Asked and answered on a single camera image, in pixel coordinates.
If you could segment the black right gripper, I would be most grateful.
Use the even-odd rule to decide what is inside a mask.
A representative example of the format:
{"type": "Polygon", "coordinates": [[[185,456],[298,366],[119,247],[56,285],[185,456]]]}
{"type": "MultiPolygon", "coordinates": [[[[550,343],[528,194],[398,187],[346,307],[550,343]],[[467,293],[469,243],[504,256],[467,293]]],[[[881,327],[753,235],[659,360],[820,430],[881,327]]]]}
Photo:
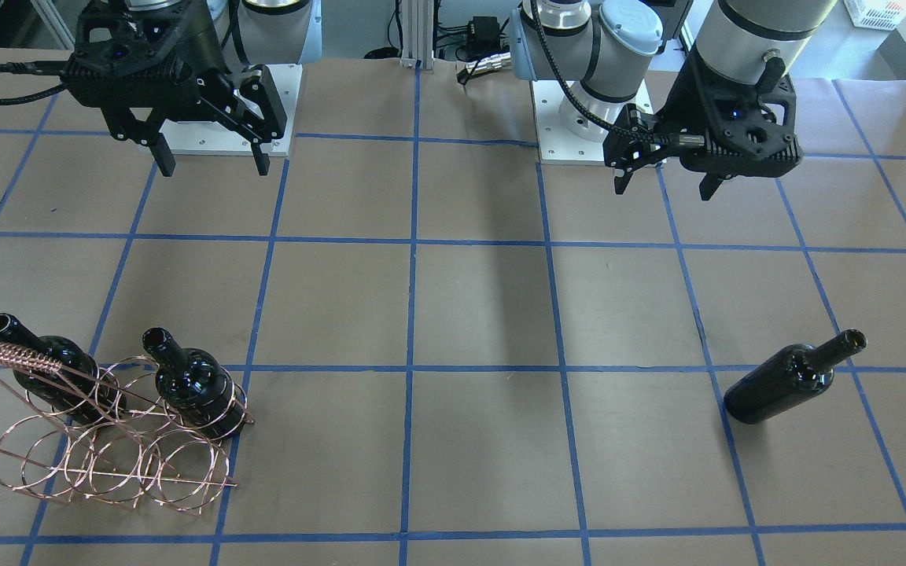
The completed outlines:
{"type": "Polygon", "coordinates": [[[62,85],[83,106],[103,112],[118,140],[146,145],[171,177],[176,158],[166,122],[216,123],[252,144],[256,171],[268,176],[265,146],[287,118],[270,76],[231,67],[204,1],[91,1],[78,18],[62,85]]]}

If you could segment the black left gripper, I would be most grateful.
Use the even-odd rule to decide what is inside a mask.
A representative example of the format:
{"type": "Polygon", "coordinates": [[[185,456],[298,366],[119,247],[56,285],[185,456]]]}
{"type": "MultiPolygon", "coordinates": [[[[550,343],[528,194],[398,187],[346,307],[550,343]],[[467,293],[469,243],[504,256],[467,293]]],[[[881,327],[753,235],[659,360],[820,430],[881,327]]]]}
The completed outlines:
{"type": "Polygon", "coordinates": [[[796,93],[782,57],[762,57],[755,83],[738,83],[688,57],[664,107],[653,115],[626,104],[604,141],[622,196],[634,172],[675,157],[704,175],[698,192],[712,200],[731,177],[780,177],[801,163],[795,132],[796,93]]]}

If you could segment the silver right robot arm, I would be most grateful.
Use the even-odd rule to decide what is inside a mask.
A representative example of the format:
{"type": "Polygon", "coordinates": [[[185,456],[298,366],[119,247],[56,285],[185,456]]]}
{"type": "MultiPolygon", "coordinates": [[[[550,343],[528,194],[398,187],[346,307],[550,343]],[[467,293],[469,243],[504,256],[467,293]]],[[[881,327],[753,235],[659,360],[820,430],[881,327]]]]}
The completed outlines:
{"type": "Polygon", "coordinates": [[[91,1],[61,82],[100,110],[112,138],[147,148],[166,177],[176,165],[166,122],[238,134],[266,175],[265,147],[288,124],[272,65],[320,57],[320,14],[317,1],[227,1],[219,30],[206,1],[91,1]]]}

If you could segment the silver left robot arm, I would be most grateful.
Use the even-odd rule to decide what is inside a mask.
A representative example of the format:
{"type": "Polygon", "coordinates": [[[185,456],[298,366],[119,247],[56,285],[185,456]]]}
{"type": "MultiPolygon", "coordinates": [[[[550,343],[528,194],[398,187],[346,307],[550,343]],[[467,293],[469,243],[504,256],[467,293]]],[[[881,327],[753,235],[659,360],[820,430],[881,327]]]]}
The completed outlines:
{"type": "Polygon", "coordinates": [[[521,1],[508,18],[519,79],[554,80],[576,135],[602,147],[625,193],[633,172],[675,157],[701,173],[711,200],[735,177],[787,175],[803,158],[790,68],[833,9],[831,1],[715,1],[665,103],[635,97],[669,40],[643,1],[521,1]]]}

